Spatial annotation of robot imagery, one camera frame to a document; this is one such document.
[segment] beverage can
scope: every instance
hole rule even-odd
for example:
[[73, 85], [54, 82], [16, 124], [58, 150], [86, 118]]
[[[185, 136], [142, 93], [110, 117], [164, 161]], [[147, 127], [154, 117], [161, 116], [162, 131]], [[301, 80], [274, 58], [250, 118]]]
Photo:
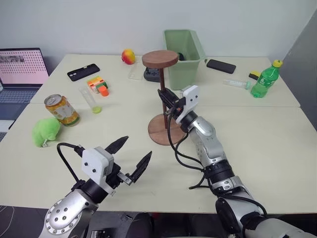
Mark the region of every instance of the beverage can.
[[79, 121], [79, 115], [71, 106], [68, 100], [59, 94], [53, 94], [45, 98], [45, 107], [54, 115], [63, 125], [74, 126]]

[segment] can label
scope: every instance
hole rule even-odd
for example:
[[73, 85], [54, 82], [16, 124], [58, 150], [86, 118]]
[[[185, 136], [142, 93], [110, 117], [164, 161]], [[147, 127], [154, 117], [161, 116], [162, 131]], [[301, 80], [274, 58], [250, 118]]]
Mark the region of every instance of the can label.
[[45, 107], [65, 126], [75, 125], [79, 121], [78, 113], [64, 96], [59, 103]]

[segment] laptop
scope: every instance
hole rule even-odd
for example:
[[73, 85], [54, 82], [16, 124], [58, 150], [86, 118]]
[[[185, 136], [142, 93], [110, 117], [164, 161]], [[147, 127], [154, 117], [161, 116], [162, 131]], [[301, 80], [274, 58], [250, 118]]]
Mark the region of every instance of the laptop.
[[16, 120], [48, 77], [40, 48], [0, 49], [0, 120]]

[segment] soda bottle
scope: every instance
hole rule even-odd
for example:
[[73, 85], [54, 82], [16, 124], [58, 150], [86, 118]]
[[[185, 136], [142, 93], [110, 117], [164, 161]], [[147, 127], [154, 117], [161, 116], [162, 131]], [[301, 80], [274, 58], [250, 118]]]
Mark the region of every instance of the soda bottle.
[[279, 68], [283, 61], [274, 60], [270, 68], [265, 69], [258, 78], [256, 85], [251, 89], [251, 94], [255, 98], [262, 98], [266, 95], [270, 86], [278, 79]]

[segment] smartphone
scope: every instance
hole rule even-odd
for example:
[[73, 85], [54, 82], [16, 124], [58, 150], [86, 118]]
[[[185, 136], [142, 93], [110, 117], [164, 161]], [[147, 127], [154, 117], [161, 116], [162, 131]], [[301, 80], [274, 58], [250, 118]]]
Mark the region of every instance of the smartphone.
[[207, 67], [213, 68], [225, 73], [233, 73], [234, 70], [236, 69], [236, 66], [233, 64], [217, 61], [214, 59], [211, 59], [210, 61], [208, 61]]
[[98, 66], [96, 64], [92, 63], [88, 66], [70, 71], [67, 73], [67, 75], [71, 81], [77, 81], [81, 78], [87, 77], [87, 76], [89, 76], [93, 73], [97, 73], [99, 71], [100, 71], [100, 69], [98, 68]]

